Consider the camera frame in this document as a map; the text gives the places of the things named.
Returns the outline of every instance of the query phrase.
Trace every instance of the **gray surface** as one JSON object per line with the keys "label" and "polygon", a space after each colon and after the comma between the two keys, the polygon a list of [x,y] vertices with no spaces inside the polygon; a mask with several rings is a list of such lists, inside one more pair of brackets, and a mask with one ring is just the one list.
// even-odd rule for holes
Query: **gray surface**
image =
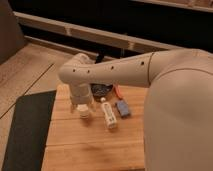
{"label": "gray surface", "polygon": [[7,0],[0,0],[0,64],[25,45],[25,39]]}
{"label": "gray surface", "polygon": [[39,171],[48,135],[55,91],[17,100],[3,171]]}

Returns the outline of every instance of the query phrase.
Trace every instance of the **floor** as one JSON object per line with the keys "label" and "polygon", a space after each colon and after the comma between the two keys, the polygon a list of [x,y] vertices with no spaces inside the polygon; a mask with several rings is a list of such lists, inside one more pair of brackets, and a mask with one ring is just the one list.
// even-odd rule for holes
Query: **floor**
{"label": "floor", "polygon": [[55,90],[57,73],[72,54],[29,43],[0,65],[0,168],[16,99],[25,94]]}

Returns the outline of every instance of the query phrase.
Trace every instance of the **black mat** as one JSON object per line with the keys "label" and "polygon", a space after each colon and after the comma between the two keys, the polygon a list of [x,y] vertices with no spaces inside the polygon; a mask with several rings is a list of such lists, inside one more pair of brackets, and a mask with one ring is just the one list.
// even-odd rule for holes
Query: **black mat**
{"label": "black mat", "polygon": [[40,171],[55,91],[17,100],[2,171]]}

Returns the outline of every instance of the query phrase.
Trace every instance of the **wood grain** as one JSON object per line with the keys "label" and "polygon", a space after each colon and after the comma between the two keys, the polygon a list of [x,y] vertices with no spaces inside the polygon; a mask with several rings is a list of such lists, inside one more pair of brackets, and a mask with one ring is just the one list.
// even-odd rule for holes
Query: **wood grain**
{"label": "wood grain", "polygon": [[44,171],[111,171],[144,168],[143,106],[147,89],[119,86],[132,116],[121,119],[115,108],[118,100],[114,91],[107,100],[112,104],[118,127],[106,127],[100,103],[94,102],[95,112],[82,120],[71,110],[69,88],[57,88],[52,120],[46,143]]}

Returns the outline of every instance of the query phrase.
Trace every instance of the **beige robot body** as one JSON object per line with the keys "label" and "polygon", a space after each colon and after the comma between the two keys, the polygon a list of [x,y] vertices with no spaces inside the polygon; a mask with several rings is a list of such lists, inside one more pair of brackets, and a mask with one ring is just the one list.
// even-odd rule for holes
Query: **beige robot body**
{"label": "beige robot body", "polygon": [[213,170],[213,60],[183,59],[154,79],[146,97],[147,171]]}

